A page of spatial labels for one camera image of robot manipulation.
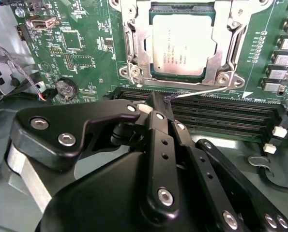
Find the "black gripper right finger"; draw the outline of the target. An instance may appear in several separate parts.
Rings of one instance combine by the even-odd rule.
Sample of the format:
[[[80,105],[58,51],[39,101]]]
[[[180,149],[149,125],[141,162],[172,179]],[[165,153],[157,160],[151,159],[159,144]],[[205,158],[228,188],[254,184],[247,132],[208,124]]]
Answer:
[[[172,124],[179,147],[195,171],[216,232],[288,232],[288,219],[209,140],[194,142]]]

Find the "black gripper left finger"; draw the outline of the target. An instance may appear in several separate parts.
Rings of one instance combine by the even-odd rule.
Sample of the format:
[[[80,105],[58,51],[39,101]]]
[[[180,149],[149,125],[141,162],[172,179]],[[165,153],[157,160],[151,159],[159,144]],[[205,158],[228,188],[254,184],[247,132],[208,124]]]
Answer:
[[[16,113],[5,161],[24,181],[43,213],[52,198],[74,183],[76,163],[88,156],[130,146],[148,159],[142,213],[152,219],[179,214],[170,102],[152,92],[148,104],[126,99],[28,108]]]

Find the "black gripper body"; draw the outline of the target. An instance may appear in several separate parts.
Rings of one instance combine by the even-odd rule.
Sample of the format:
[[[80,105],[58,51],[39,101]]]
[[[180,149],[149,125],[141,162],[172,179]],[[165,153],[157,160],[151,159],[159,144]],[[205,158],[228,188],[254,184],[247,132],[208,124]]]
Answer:
[[[142,213],[145,154],[122,155],[61,189],[47,205],[38,232],[220,232],[195,172],[176,168],[179,214],[161,226]]]

